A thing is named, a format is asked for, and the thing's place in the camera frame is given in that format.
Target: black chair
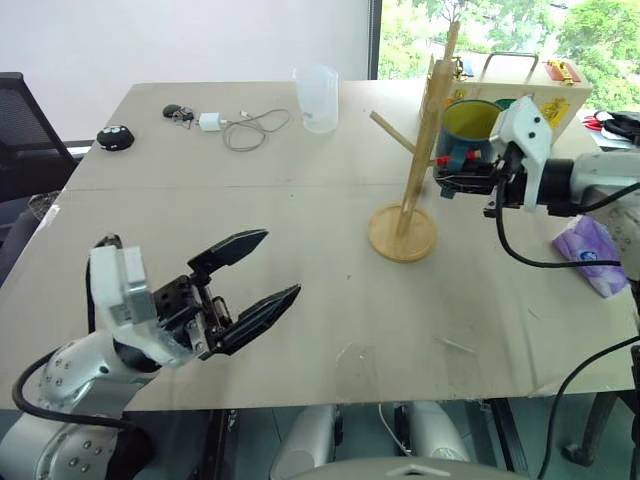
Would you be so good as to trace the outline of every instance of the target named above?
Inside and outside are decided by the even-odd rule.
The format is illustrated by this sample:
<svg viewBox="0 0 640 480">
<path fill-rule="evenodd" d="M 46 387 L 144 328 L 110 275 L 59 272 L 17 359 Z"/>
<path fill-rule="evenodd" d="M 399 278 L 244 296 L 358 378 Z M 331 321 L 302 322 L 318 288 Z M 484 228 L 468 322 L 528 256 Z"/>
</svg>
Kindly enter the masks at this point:
<svg viewBox="0 0 640 480">
<path fill-rule="evenodd" d="M 21 73 L 0 73 L 0 202 L 60 190 L 77 162 Z"/>
</svg>

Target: clear plastic cup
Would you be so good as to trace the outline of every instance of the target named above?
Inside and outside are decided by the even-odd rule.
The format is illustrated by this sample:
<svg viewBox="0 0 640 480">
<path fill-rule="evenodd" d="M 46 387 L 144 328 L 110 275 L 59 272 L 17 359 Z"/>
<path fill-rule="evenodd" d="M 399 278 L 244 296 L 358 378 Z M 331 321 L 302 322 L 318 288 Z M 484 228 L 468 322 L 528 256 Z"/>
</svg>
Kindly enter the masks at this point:
<svg viewBox="0 0 640 480">
<path fill-rule="evenodd" d="M 313 133 L 328 133 L 338 126 L 338 72 L 326 65 L 294 72 L 302 124 Z"/>
</svg>

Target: wooden mug tree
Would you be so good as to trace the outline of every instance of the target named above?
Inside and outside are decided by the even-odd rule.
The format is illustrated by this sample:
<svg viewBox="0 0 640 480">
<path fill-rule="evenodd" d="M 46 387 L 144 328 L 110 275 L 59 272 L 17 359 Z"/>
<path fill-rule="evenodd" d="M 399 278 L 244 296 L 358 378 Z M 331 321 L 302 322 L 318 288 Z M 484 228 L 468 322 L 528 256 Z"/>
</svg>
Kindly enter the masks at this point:
<svg viewBox="0 0 640 480">
<path fill-rule="evenodd" d="M 416 207 L 416 202 L 422 190 L 425 173 L 431 164 L 431 152 L 441 123 L 444 103 L 451 88 L 454 74 L 451 58 L 459 29 L 459 22 L 451 25 L 444 59 L 435 62 L 431 78 L 426 83 L 422 99 L 423 114 L 415 146 L 380 115 L 371 112 L 371 118 L 376 123 L 413 153 L 402 203 L 389 205 L 377 211 L 369 221 L 371 246 L 380 255 L 394 262 L 418 261 L 429 255 L 436 243 L 438 233 L 435 222 L 427 212 Z"/>
</svg>

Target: wooden base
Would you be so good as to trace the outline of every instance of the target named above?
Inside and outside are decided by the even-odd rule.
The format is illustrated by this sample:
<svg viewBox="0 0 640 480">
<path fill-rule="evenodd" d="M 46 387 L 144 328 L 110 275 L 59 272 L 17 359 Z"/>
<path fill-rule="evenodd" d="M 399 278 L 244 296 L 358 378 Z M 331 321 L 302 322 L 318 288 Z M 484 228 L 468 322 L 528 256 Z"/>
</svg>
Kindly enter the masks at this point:
<svg viewBox="0 0 640 480">
<path fill-rule="evenodd" d="M 369 221 L 369 242 L 376 252 L 398 263 L 417 262 L 431 253 L 436 245 L 438 230 L 427 212 L 415 208 L 408 233 L 396 233 L 401 205 L 394 204 L 378 210 Z"/>
</svg>

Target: table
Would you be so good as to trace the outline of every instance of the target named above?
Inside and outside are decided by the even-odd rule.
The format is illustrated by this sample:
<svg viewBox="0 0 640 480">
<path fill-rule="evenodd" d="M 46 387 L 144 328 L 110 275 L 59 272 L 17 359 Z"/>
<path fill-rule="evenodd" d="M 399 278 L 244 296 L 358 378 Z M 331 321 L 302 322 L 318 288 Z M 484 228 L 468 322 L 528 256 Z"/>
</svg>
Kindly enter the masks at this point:
<svg viewBox="0 0 640 480">
<path fill-rule="evenodd" d="M 267 228 L 254 253 L 214 276 L 212 289 L 234 315 L 303 286 L 268 333 L 233 357 L 162 371 L 134 410 L 547 394 L 587 355 L 634 335 L 628 291 L 602 300 L 572 270 L 511 260 L 482 216 L 485 199 L 440 199 L 431 178 L 420 203 L 440 232 L 434 253 L 399 265 L 369 247 L 368 220 L 400 199 L 410 155 L 368 113 L 411 137 L 420 88 L 346 82 L 334 133 L 316 136 L 296 121 L 260 150 L 237 154 L 215 134 L 167 124 L 162 106 L 295 112 L 292 85 L 133 87 L 110 123 L 129 126 L 136 142 L 116 154 L 92 149 L 0 289 L 0 408 L 12 407 L 11 384 L 27 364 L 85 334 L 84 266 L 109 231 L 142 246 L 158 288 L 225 236 Z M 555 155 L 594 149 L 589 142 L 572 125 Z M 505 217 L 514 248 L 559 258 L 549 241 L 566 220 L 542 209 Z M 573 391 L 630 386 L 623 351 L 586 370 Z"/>
</svg>

